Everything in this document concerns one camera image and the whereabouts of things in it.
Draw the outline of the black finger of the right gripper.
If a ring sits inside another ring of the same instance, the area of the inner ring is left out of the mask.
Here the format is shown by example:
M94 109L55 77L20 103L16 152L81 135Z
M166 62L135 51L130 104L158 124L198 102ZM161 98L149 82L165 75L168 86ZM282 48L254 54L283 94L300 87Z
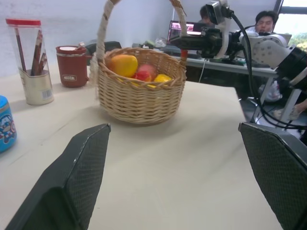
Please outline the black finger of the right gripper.
M182 50L202 50L204 40L202 38L175 38L170 44Z
M188 35L182 35L179 38L183 40L202 40L204 36L202 36L201 34L197 35L188 34Z

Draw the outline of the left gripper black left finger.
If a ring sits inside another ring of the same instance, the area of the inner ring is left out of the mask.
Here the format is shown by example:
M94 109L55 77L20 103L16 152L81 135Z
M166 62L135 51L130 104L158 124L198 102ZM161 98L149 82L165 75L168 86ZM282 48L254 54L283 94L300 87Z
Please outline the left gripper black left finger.
M110 132L110 124L101 124L73 136L43 171L5 230L87 230Z

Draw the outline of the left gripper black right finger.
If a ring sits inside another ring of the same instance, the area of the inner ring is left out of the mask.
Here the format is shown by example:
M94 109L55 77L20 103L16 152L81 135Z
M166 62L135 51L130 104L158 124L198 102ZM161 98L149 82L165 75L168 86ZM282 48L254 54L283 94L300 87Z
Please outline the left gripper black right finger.
M307 146L291 133L241 122L254 177L283 230L307 230Z

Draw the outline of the laptop with lit screen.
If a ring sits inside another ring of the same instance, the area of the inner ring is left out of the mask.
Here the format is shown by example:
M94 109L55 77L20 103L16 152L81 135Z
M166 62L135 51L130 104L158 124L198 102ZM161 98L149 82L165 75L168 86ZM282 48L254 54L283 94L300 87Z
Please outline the laptop with lit screen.
M193 23L187 22L187 34L188 35L201 35L202 28L206 25L204 23ZM170 21L169 32L168 32L168 40L179 36L181 33L181 25L179 21Z

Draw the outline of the person with dark hair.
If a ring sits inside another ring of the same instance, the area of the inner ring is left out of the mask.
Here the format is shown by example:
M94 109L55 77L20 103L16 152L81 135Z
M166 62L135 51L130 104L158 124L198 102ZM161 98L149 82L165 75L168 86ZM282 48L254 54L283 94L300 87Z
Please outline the person with dark hair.
M207 12L205 5L202 6L201 9L200 9L200 16L201 16L201 20L199 20L199 23L204 23L204 24L209 25L209 26L215 26L215 24L213 24L210 21L210 18L208 16L208 12Z

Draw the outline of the yellow lemon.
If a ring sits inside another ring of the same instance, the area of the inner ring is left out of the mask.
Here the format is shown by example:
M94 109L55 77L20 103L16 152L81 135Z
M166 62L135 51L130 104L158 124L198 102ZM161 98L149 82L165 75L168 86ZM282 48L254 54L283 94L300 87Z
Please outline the yellow lemon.
M155 79L154 82L159 82L159 83L164 83L164 82L168 82L168 81L172 81L173 79L165 74L158 74Z

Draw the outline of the red apple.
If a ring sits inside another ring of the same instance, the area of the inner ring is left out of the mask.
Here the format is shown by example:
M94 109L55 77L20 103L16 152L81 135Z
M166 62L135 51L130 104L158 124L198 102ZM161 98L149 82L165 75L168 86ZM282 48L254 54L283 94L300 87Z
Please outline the red apple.
M134 78L140 81L152 82L157 76L157 70L153 65L142 64L134 74Z

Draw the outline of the white office desk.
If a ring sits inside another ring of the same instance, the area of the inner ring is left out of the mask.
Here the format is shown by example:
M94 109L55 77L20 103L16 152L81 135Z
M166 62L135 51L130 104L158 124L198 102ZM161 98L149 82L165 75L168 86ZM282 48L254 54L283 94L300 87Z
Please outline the white office desk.
M264 105L281 105L290 95L290 89L286 87L286 82L277 78L277 73L271 68L261 68L260 65L252 67L252 73L256 84L259 87L259 94L263 95L264 87L271 86L274 81L278 81L282 99L277 102L263 101ZM219 59L204 60L189 58L186 71L187 81L216 85L222 87L235 88L237 96L243 101L242 109L248 121L259 122L262 113L257 110L257 102L251 96L248 84L248 71L246 66L234 65L222 62Z

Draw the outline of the person in white shirt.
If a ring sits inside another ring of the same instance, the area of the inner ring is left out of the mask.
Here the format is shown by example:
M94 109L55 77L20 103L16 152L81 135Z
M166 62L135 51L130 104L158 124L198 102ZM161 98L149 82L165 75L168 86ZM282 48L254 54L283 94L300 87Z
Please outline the person in white shirt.
M289 46L291 34L274 32L278 19L279 16L274 11L261 11L255 18L255 25L246 29L246 33L249 37L279 35L285 39L287 46Z

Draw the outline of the orange yellow mango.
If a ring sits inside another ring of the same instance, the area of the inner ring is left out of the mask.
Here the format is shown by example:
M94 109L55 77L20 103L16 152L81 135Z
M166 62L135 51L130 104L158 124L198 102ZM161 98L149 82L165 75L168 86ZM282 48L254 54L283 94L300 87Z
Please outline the orange yellow mango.
M122 77L131 78L138 69L138 60L133 55L116 55L111 58L109 69Z

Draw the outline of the white plastic bag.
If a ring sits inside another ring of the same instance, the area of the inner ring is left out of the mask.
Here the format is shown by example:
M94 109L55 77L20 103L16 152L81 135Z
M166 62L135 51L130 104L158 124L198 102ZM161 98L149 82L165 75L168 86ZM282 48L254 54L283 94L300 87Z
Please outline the white plastic bag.
M282 99L282 97L283 97L283 95L280 92L279 83L278 83L278 81L275 80L271 84L269 91L266 94L265 101L273 103L273 102L277 102L278 100Z

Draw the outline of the blue cartoon print container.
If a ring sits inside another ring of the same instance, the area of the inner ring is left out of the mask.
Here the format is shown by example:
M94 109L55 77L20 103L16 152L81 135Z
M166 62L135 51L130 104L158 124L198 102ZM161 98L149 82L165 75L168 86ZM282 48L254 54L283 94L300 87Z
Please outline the blue cartoon print container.
M16 142L17 132L9 102L0 95L0 153L10 149Z

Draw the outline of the clear pencil jar red lid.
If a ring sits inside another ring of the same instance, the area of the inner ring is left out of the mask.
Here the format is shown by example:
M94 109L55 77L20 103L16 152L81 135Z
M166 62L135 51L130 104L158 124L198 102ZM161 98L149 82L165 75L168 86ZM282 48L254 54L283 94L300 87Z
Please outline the clear pencil jar red lid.
M31 19L14 19L14 18L7 18L5 19L5 21L9 29L9 34L11 36L12 47L14 49L16 64L23 85L26 103L29 105L44 105L52 102L54 100L54 96L53 96L48 62L46 62L41 75L31 76L35 42L38 30L42 31L41 21L31 20ZM15 28L18 28L19 30L23 54L24 54L26 72L22 70L16 35L15 35ZM43 53L46 53L44 37L42 38L40 59Z

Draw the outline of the red mug with lid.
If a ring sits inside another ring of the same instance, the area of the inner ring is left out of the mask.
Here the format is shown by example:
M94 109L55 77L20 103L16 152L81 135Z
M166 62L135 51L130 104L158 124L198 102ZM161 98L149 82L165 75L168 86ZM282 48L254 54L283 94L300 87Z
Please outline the red mug with lid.
M64 87L80 88L87 84L87 60L91 56L86 51L83 46L56 47L60 80Z

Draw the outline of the red wooden pencil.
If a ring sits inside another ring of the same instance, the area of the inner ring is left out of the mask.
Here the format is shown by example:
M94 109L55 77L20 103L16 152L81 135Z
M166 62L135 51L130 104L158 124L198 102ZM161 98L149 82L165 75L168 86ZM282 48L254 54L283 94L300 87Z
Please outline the red wooden pencil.
M41 59L39 61L39 65L38 65L38 68L37 68L37 71L36 71L36 75L42 74L46 62L47 62L47 55L46 55L46 53L43 53L42 56L41 56Z
M20 38L20 34L19 34L18 28L15 28L15 35L16 35L17 46L18 46L18 50L19 50L22 70L24 72L26 72L26 66L25 66L25 61L24 61L24 54L23 54L22 43L21 43L21 38Z
M38 65L39 65L39 59L40 59L40 53L41 53L41 46L42 46L42 31L38 30L36 42L35 42L35 50L34 50L34 57L32 62L32 68L31 68L31 76L35 76Z

